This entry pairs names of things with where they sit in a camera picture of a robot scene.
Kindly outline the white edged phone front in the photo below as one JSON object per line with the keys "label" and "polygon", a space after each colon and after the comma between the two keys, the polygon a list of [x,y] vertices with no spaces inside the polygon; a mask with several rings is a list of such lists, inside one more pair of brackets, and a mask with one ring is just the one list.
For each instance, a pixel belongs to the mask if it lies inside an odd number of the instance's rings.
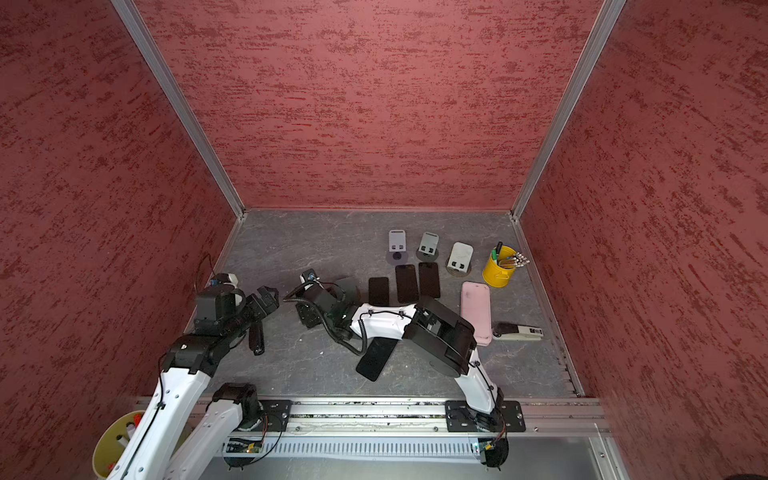
{"label": "white edged phone front", "polygon": [[398,343],[398,340],[390,338],[377,337],[372,339],[365,355],[356,365],[356,372],[367,380],[376,382]]}

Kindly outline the black phone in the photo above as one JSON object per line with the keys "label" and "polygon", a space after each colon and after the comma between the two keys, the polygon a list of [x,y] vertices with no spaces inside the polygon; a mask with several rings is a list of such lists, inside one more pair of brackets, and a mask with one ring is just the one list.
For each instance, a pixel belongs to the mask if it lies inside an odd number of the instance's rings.
{"label": "black phone", "polygon": [[419,300],[419,286],[416,267],[403,264],[395,267],[397,299],[400,304],[407,305]]}
{"label": "black phone", "polygon": [[368,303],[377,307],[388,307],[390,305],[388,277],[372,277],[368,280]]}
{"label": "black phone", "polygon": [[435,262],[418,265],[420,295],[438,299],[441,296],[439,266]]}

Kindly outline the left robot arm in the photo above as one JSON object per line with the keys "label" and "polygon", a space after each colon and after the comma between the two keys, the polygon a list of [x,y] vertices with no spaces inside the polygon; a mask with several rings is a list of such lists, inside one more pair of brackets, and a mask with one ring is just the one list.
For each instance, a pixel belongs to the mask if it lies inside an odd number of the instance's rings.
{"label": "left robot arm", "polygon": [[240,339],[253,337],[255,354],[263,353],[262,322],[278,309],[278,291],[262,286],[247,295],[235,276],[219,274],[195,302],[194,326],[160,357],[152,399],[111,479],[198,479],[232,433],[266,436],[268,414],[248,383],[220,387],[192,433],[182,433],[222,359]]}

